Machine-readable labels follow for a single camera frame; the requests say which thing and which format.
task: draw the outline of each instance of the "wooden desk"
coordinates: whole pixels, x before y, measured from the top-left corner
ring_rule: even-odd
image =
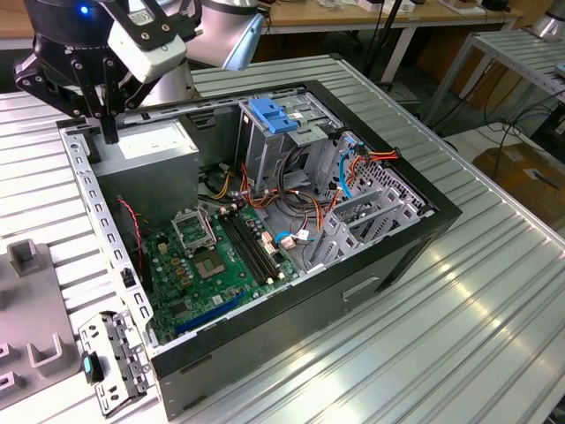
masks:
[[[427,0],[416,6],[414,12],[396,16],[394,28],[403,28],[382,81],[390,82],[395,77],[411,39],[418,27],[442,27],[502,23],[502,29],[510,29],[522,16],[519,10],[509,13],[490,11],[487,15],[460,15],[451,11],[437,0]],[[305,4],[280,3],[271,8],[270,26],[263,28],[263,34],[295,34],[312,32],[374,29],[378,12],[369,12],[358,6],[345,5],[341,10],[331,11],[316,0]],[[388,15],[382,14],[384,26]],[[0,49],[25,49],[31,47],[34,32],[24,12],[0,9]]]
[[[428,0],[416,6],[412,13],[399,13],[394,27],[406,27],[418,24],[419,27],[437,27],[441,25],[477,25],[485,23],[516,22],[522,13],[518,10],[502,14],[489,11],[487,15],[460,15],[451,11],[437,0]],[[325,32],[343,29],[374,28],[379,17],[378,12],[361,9],[358,6],[345,5],[341,10],[331,11],[322,7],[316,0],[305,4],[280,3],[271,8],[272,34]],[[384,22],[388,15],[382,13]]]

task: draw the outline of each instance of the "motherboard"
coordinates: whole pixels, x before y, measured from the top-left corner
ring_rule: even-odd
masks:
[[[269,243],[274,237],[249,206],[225,216],[191,212],[145,237],[153,286],[148,297],[159,342],[298,278],[290,257]],[[204,244],[195,248],[197,240]]]

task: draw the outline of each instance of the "desk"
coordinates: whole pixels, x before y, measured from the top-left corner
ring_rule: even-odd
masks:
[[[419,27],[445,27],[480,24],[504,24],[502,29],[514,26],[522,13],[513,9],[510,13],[490,11],[487,15],[460,15],[451,11],[437,0],[428,0],[426,4],[416,6],[414,12],[399,14],[393,28],[402,28],[403,32],[388,62],[382,81],[391,82],[398,70],[408,46]],[[271,25],[263,28],[263,34],[296,34],[329,31],[349,31],[374,29],[379,17],[378,12],[370,12],[360,7],[346,5],[341,10],[331,11],[318,4],[316,0],[307,0],[304,4],[282,3],[271,8]],[[381,25],[388,15],[382,14]],[[28,49],[34,32],[24,12],[0,11],[0,49]],[[475,79],[485,70],[482,64]]]
[[[343,60],[194,73],[204,97],[317,79],[463,214],[388,290],[205,399],[173,424],[541,422],[565,393],[565,242]],[[55,122],[0,95],[0,253],[48,243],[75,334],[119,310]],[[75,375],[0,413],[5,423],[166,424],[155,387],[111,420]]]

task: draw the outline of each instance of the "blue plastic clip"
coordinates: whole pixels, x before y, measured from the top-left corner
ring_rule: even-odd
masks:
[[[298,124],[290,119],[284,113],[283,108],[271,99],[251,99],[249,107],[272,134],[284,133],[298,128]]]

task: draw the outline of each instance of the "metal slotted table surface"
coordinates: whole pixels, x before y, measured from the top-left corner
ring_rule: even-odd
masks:
[[[565,393],[564,243],[331,57],[195,73],[204,95],[318,79],[437,185],[463,215],[401,281],[174,422],[541,422]],[[0,97],[0,236],[49,243],[75,332],[119,309],[57,137],[63,116]],[[103,422],[78,374],[1,422]],[[152,388],[112,420],[165,422]]]
[[[565,40],[545,42],[524,30],[470,34],[433,96],[425,119],[427,124],[430,124],[473,48],[487,54],[483,60],[488,61],[491,57],[549,95],[562,94],[565,90],[565,79],[554,72],[556,65],[565,64]],[[524,99],[527,100],[530,94],[525,94]],[[557,98],[564,101],[565,95]]]

